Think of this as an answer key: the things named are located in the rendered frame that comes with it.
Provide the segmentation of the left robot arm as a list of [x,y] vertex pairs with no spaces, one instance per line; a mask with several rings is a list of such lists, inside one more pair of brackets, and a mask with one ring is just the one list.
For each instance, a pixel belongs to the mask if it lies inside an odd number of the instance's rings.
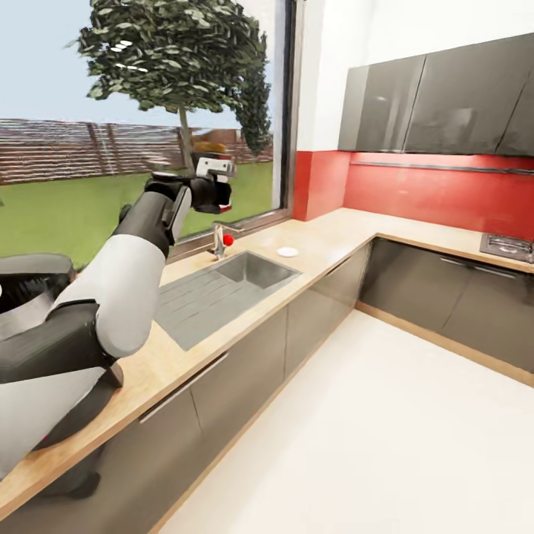
[[0,478],[25,459],[98,379],[148,340],[162,271],[188,211],[230,204],[229,161],[201,158],[195,177],[152,173],[90,265],[44,322],[0,340]]

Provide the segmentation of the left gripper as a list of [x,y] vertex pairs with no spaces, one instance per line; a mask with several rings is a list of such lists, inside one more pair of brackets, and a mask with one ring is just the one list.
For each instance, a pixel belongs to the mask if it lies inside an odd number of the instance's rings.
[[208,204],[230,204],[230,183],[216,182],[209,179],[192,178],[196,180],[204,190],[204,199],[200,205]]

